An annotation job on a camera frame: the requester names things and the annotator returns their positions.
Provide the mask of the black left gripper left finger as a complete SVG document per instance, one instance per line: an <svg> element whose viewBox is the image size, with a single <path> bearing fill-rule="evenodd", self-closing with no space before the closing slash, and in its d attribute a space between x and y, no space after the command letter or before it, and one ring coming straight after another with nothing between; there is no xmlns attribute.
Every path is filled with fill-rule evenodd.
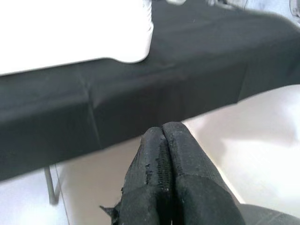
<svg viewBox="0 0 300 225"><path fill-rule="evenodd" d="M169 225L173 203L172 164L159 127L149 128L124 178L120 201L101 206L113 225Z"/></svg>

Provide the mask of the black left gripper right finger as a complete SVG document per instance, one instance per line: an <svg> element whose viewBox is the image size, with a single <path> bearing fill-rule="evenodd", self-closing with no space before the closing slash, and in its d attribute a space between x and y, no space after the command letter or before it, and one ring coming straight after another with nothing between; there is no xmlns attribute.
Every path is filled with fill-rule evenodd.
<svg viewBox="0 0 300 225"><path fill-rule="evenodd" d="M241 225L243 217L215 165L181 122L162 126L174 178L174 225Z"/></svg>

